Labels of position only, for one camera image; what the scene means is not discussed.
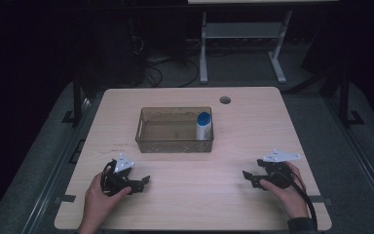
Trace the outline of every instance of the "plastic container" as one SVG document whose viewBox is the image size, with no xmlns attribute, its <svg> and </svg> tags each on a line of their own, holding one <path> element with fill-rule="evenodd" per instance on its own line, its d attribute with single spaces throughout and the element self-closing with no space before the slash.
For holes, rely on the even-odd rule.
<svg viewBox="0 0 374 234">
<path fill-rule="evenodd" d="M 211 152 L 213 124 L 206 140 L 197 140 L 198 116 L 210 107 L 144 107 L 135 141 L 141 153 Z"/>
</svg>

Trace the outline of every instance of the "table leg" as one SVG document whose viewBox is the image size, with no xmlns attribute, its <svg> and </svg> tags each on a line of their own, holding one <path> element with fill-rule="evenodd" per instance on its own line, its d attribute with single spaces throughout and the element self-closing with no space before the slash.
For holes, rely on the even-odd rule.
<svg viewBox="0 0 374 234">
<path fill-rule="evenodd" d="M 280 32 L 278 36 L 278 44 L 272 52 L 269 52 L 269 59 L 272 63 L 273 69 L 275 70 L 276 76 L 278 77 L 279 83 L 286 83 L 286 78 L 284 77 L 283 71 L 281 70 L 281 65 L 278 61 L 279 52 L 281 51 L 281 45 L 283 44 L 284 36 L 286 35 L 286 30 L 290 21 L 291 11 L 286 12 L 283 22 L 280 27 Z"/>
<path fill-rule="evenodd" d="M 206 12 L 203 12 L 202 21 L 202 50 L 200 54 L 200 82 L 206 84 L 207 79 L 207 63 L 206 63 Z"/>
</svg>

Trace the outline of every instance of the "white metal stand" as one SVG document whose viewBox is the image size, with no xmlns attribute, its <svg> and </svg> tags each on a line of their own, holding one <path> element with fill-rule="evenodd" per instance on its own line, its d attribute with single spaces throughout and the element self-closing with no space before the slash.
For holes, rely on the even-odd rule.
<svg viewBox="0 0 374 234">
<path fill-rule="evenodd" d="M 206 22 L 206 12 L 203 12 L 202 21 L 202 51 L 200 53 L 200 81 L 202 84 L 208 82 L 206 65 L 206 38 L 278 38 L 278 44 L 269 59 L 278 77 L 279 83 L 286 82 L 281 70 L 278 56 L 281 51 L 290 21 L 291 11 L 286 12 L 282 22 Z"/>
</svg>

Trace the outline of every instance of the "table top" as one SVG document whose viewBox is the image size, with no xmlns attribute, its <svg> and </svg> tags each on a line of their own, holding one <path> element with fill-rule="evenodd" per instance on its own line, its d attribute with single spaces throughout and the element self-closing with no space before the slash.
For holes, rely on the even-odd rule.
<svg viewBox="0 0 374 234">
<path fill-rule="evenodd" d="M 231 102 L 223 104 L 221 97 Z M 142 107 L 209 106 L 210 153 L 140 153 L 135 135 Z M 78 227 L 94 175 L 119 152 L 135 162 L 130 179 L 151 176 L 143 193 L 127 196 L 103 223 L 122 230 L 284 230 L 287 217 L 274 196 L 252 188 L 242 171 L 266 172 L 257 159 L 273 149 L 298 153 L 294 161 L 309 196 L 320 195 L 303 148 L 276 88 L 120 89 L 105 92 L 55 225 Z M 323 203 L 314 203 L 319 230 L 331 227 Z"/>
</svg>

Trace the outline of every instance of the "gray carpet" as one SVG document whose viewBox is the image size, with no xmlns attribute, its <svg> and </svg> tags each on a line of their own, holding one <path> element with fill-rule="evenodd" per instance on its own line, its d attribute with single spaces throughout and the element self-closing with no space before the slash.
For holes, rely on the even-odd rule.
<svg viewBox="0 0 374 234">
<path fill-rule="evenodd" d="M 198 78 L 188 87 L 275 86 L 286 90 L 312 76 L 300 68 L 308 48 L 293 44 L 282 48 L 280 63 L 288 79 L 285 85 L 278 84 L 266 50 L 255 48 L 208 57 L 208 84 L 200 84 Z M 198 59 L 189 57 L 195 64 Z M 161 87 L 185 84 L 197 72 L 188 62 L 172 61 L 155 67 L 164 75 Z M 361 91 L 351 86 L 350 109 L 358 111 L 365 125 L 345 129 L 334 114 L 337 95 L 322 98 L 318 94 L 321 84 L 315 83 L 297 95 L 283 95 L 283 99 L 318 188 L 328 201 L 333 226 L 325 233 L 374 233 L 374 189 L 348 138 L 355 137 L 374 169 L 374 113 Z M 146 80 L 139 86 L 149 87 Z M 72 128 L 72 124 L 61 123 L 65 112 L 73 109 L 72 86 L 65 88 L 0 204 L 0 233 L 73 233 L 57 230 L 54 219 L 59 197 L 75 167 L 68 162 L 76 145 L 86 138 L 101 98 L 102 92 L 89 99 L 83 120 Z"/>
</svg>

